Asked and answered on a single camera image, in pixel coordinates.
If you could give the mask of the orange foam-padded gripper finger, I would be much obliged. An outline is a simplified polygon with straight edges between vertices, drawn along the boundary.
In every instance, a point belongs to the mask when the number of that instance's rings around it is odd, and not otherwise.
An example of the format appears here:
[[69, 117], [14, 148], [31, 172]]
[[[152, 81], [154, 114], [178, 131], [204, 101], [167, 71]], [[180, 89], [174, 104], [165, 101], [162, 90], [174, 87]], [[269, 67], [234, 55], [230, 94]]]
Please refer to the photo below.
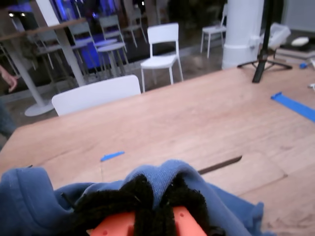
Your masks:
[[174, 207], [185, 207], [207, 236], [215, 234], [209, 222], [205, 198], [197, 190], [189, 189], [182, 174], [176, 175], [153, 211], [151, 236], [175, 236]]
[[124, 184], [119, 190], [101, 190], [84, 195], [76, 204], [72, 230], [80, 233], [95, 228], [117, 213], [134, 212], [135, 236], [149, 236], [153, 220], [153, 190], [144, 175]]

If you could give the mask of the bystander bare hand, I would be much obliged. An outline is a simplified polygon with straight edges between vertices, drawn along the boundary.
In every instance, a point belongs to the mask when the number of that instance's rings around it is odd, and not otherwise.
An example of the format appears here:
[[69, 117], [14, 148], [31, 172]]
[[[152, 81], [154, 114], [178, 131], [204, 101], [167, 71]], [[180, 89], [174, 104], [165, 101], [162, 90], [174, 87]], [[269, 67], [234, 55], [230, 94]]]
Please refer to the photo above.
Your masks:
[[6, 81], [6, 83], [9, 85], [8, 91], [9, 92], [14, 91], [15, 88], [17, 87], [17, 84], [18, 84], [18, 82], [17, 82], [18, 77], [17, 76], [13, 76], [11, 74], [4, 74], [2, 77]]

